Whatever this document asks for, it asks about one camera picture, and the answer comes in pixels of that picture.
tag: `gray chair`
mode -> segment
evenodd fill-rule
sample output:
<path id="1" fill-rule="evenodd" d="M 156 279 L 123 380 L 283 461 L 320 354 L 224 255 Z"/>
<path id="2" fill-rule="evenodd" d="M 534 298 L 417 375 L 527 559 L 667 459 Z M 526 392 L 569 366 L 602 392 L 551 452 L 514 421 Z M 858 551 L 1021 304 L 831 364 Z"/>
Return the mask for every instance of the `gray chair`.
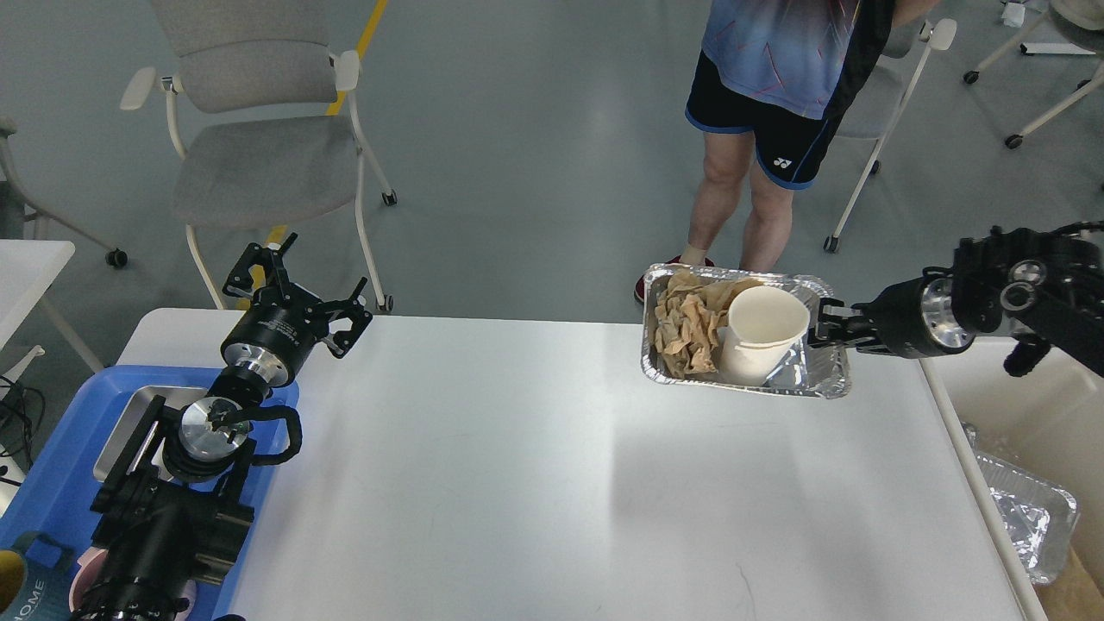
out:
<path id="1" fill-rule="evenodd" d="M 920 19 L 893 29 L 893 32 L 890 34 L 890 40 L 887 42 L 885 49 L 882 50 L 883 56 L 903 59 L 912 50 L 913 42 L 917 40 L 925 43 L 924 52 L 921 54 L 920 61 L 916 63 L 916 69 L 912 72 L 912 78 L 907 84 L 905 84 L 901 74 L 896 71 L 882 64 L 875 65 L 870 77 L 867 80 L 867 84 L 859 92 L 859 95 L 854 98 L 854 103 L 851 104 L 851 107 L 848 108 L 847 114 L 843 116 L 843 122 L 840 124 L 836 136 L 859 140 L 874 140 L 874 147 L 867 159 L 866 167 L 862 169 L 859 182 L 856 185 L 854 191 L 851 192 L 851 198 L 843 209 L 843 214 L 840 217 L 839 223 L 836 224 L 836 230 L 825 239 L 824 249 L 826 251 L 836 252 L 839 250 L 839 236 L 843 232 L 843 227 L 847 225 L 847 219 L 850 218 L 851 210 L 854 209 L 854 203 L 859 200 L 859 194 L 862 192 L 862 187 L 867 183 L 867 179 L 871 175 L 877 175 L 881 168 L 878 155 L 882 152 L 882 147 L 885 146 L 890 134 L 896 127 L 898 119 L 901 118 L 901 113 L 909 105 L 909 99 L 916 88 L 916 83 L 924 71 L 924 65 L 927 64 L 927 56 L 932 53 L 932 50 L 943 51 L 951 48 L 957 29 L 957 22 L 952 19 L 940 20 L 940 23 L 935 24 L 934 28 L 927 21 Z"/>
<path id="2" fill-rule="evenodd" d="M 320 0 L 151 0 L 179 59 L 179 73 L 157 80 L 139 70 L 123 96 L 137 109 L 155 86 L 166 95 L 169 136 L 183 159 L 172 212 L 185 223 L 188 245 L 215 306 L 223 308 L 199 252 L 195 229 L 261 229 L 317 218 L 353 203 L 361 250 L 378 310 L 393 306 L 383 292 L 364 231 L 364 165 L 379 180 L 383 202 L 394 204 L 360 126 L 355 51 L 327 49 Z M 286 103 L 348 99 L 348 116 L 307 116 L 212 125 L 184 146 L 177 127 L 180 93 L 204 113 Z"/>
<path id="3" fill-rule="evenodd" d="M 1061 114 L 1073 104 L 1083 99 L 1086 95 L 1104 85 L 1104 1 L 1102 0 L 1051 0 L 1050 8 L 1039 19 L 1022 29 L 1019 34 L 1009 39 L 1004 45 L 997 48 L 988 57 L 963 75 L 963 82 L 974 84 L 981 75 L 981 72 L 1002 56 L 1006 52 L 1020 45 L 1027 38 L 1043 23 L 1051 22 L 1059 34 L 1066 41 L 1073 43 L 1082 50 L 1087 50 L 1096 54 L 1100 64 L 1096 65 L 1096 73 L 1090 80 L 1084 80 L 1078 84 L 1078 88 L 1072 95 L 1061 103 L 1050 108 L 1042 116 L 1032 120 L 1023 129 L 1005 138 L 1005 146 L 1009 149 L 1018 148 L 1023 144 L 1023 138 L 1039 129 L 1052 118 Z"/>

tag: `red shoe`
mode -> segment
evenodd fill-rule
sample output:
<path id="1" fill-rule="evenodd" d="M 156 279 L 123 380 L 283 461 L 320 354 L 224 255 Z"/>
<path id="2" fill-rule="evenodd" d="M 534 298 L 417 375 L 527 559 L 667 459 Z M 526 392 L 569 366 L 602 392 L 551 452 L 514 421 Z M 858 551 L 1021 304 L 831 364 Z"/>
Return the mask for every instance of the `red shoe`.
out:
<path id="1" fill-rule="evenodd" d="M 675 259 L 671 259 L 667 263 L 679 263 L 681 261 L 681 259 L 682 259 L 682 255 L 680 254 L 680 255 L 676 256 Z M 707 267 L 713 267 L 716 264 L 713 263 L 712 261 L 710 261 L 708 256 L 705 257 L 705 266 Z M 636 282 L 636 290 L 633 291 L 633 296 L 636 297 L 637 302 L 639 302 L 640 304 L 644 304 L 644 276 L 640 276 L 640 280 Z"/>

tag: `chair armrest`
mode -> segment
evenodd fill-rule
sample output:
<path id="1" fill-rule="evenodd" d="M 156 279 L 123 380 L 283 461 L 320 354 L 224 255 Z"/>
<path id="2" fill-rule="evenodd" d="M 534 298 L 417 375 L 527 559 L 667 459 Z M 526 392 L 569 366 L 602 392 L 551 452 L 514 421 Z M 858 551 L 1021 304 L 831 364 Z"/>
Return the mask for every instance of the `chair armrest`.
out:
<path id="1" fill-rule="evenodd" d="M 157 70 L 147 66 L 135 73 L 127 84 L 127 90 L 123 92 L 123 99 L 119 102 L 119 109 L 136 110 L 146 104 L 146 99 L 153 91 L 157 83 Z"/>
<path id="2" fill-rule="evenodd" d="M 951 43 L 955 40 L 955 34 L 958 32 L 958 22 L 953 19 L 945 18 L 940 20 L 940 23 L 935 24 L 932 29 L 931 39 L 927 44 L 936 51 L 943 52 L 951 48 Z"/>
<path id="3" fill-rule="evenodd" d="M 333 71 L 337 73 L 333 85 L 338 92 L 348 93 L 352 91 L 360 81 L 360 55 L 357 54 L 355 50 L 342 52 L 333 61 Z"/>

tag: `person's leg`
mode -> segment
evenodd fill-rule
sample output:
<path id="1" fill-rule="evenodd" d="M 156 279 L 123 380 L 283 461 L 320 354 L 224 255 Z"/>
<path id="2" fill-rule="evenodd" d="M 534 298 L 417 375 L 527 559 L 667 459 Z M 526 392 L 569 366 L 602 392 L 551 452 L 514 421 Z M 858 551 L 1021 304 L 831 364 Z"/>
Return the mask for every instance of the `person's leg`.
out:
<path id="1" fill-rule="evenodd" d="M 698 186 L 690 217 L 688 249 L 684 254 L 700 253 L 701 263 L 721 228 L 740 203 L 741 189 L 755 152 L 755 134 L 705 133 L 704 176 Z"/>
<path id="2" fill-rule="evenodd" d="M 769 272 L 789 241 L 794 221 L 794 190 L 783 188 L 763 172 L 758 162 L 752 167 L 752 212 L 744 224 L 744 244 L 740 269 Z"/>

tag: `white table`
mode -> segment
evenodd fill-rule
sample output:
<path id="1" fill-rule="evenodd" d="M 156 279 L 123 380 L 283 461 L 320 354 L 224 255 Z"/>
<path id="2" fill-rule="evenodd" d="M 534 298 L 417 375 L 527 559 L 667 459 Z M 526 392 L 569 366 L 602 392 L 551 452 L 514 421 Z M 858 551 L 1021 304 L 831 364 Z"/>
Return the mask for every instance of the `white table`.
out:
<path id="1" fill-rule="evenodd" d="M 73 242 L 0 240 L 0 347 L 73 256 Z"/>
<path id="2" fill-rule="evenodd" d="M 120 364 L 221 367 L 159 309 Z M 298 382 L 232 611 L 298 619 L 1020 619 L 915 361 L 834 401 L 660 386 L 634 325 L 376 317 Z"/>

